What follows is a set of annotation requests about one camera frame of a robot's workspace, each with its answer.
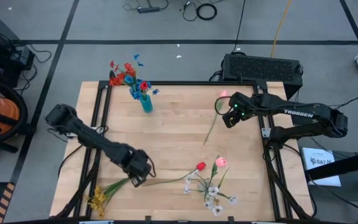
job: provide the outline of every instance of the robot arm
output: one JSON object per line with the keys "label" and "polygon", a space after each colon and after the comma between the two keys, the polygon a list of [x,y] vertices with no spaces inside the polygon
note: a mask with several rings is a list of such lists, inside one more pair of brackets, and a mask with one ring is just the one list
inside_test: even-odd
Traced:
{"label": "robot arm", "polygon": [[347,134],[347,117],[338,110],[321,103],[295,103],[281,99],[268,93],[253,94],[251,97],[236,92],[230,97],[229,106],[232,108],[223,115],[223,121],[228,128],[239,121],[245,121],[253,116],[275,114],[290,114],[313,120],[310,124],[292,128],[273,127],[262,130],[273,147],[282,148],[284,143],[292,138],[325,135],[330,138],[341,138]]}
{"label": "robot arm", "polygon": [[56,105],[46,117],[46,121],[60,134],[75,133],[84,146],[102,149],[111,162],[128,174],[135,187],[146,181],[151,170],[146,152],[127,144],[109,141],[78,119],[74,108]]}

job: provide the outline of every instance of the table surface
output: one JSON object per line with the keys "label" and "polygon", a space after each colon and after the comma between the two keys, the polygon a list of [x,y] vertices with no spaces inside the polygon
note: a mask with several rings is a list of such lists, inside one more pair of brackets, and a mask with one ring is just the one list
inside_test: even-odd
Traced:
{"label": "table surface", "polygon": [[[76,106],[78,117],[88,125],[93,114],[97,86],[98,82],[83,82]],[[230,167],[220,191],[226,195],[237,195],[239,201],[237,205],[229,205],[227,200],[221,200],[223,214],[215,217],[203,207],[203,196],[199,192],[183,194],[184,180],[138,188],[128,183],[112,198],[106,207],[104,219],[144,220],[145,216],[150,215],[153,220],[213,221],[227,220],[228,216],[234,216],[237,221],[274,220],[266,165],[262,159],[258,118],[240,122],[228,129],[218,116],[208,142],[203,145],[215,116],[214,102],[220,93],[227,90],[228,95],[231,95],[239,91],[251,96],[252,87],[160,85],[154,88],[158,88],[160,93],[152,96],[154,111],[147,114],[142,111],[140,103],[132,99],[127,86],[114,87],[107,121],[109,131],[105,136],[112,141],[124,142],[146,151],[153,159],[157,172],[157,178],[150,177],[148,182],[179,178],[201,161],[207,163],[207,168],[200,175],[207,178],[219,154],[226,158],[227,166]],[[98,122],[101,120],[105,92]],[[268,92],[285,98],[282,83],[268,83]],[[225,100],[222,111],[227,109]],[[278,114],[273,118],[276,126],[292,126],[289,115]],[[287,144],[298,149],[295,140],[289,140]],[[76,139],[69,140],[65,156],[77,147]],[[84,154],[85,149],[78,151],[63,166],[51,215],[57,214],[77,190]],[[305,212],[312,214],[301,159],[285,148],[281,150],[281,155],[289,191]],[[213,181],[216,184],[224,169],[219,168],[218,172]],[[125,177],[126,174],[102,153],[97,185],[103,187]],[[193,181],[190,188],[195,189],[196,183]],[[278,197],[280,213],[284,217],[279,190]],[[82,203],[81,214],[85,214],[85,206]],[[97,211],[92,213],[92,218],[99,218]]]}

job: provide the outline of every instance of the leaf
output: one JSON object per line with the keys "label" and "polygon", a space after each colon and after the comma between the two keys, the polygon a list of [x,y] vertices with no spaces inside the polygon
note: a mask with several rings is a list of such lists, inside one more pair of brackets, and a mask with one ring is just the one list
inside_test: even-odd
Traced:
{"label": "leaf", "polygon": [[218,188],[221,188],[222,183],[223,183],[224,176],[226,175],[226,173],[228,172],[229,169],[230,169],[230,167],[227,168],[226,171],[225,171],[225,173],[223,174],[223,177],[222,177],[221,181],[219,182]]}

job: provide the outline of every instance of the pink tulip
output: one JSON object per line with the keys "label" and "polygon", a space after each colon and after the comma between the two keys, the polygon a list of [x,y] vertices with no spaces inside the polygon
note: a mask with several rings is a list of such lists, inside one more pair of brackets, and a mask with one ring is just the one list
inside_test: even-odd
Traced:
{"label": "pink tulip", "polygon": [[222,96],[227,96],[227,90],[224,90],[224,91],[221,93],[220,97],[222,97]]}
{"label": "pink tulip", "polygon": [[223,157],[219,157],[215,160],[215,164],[218,166],[218,167],[224,167],[226,166],[226,160],[223,159]]}

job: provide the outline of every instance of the teal vase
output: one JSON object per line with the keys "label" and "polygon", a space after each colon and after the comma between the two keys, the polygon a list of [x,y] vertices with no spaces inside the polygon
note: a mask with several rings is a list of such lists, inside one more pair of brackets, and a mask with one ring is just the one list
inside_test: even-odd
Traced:
{"label": "teal vase", "polygon": [[146,95],[146,97],[141,97],[140,103],[142,103],[143,110],[146,113],[153,111],[152,99],[150,98],[149,95]]}

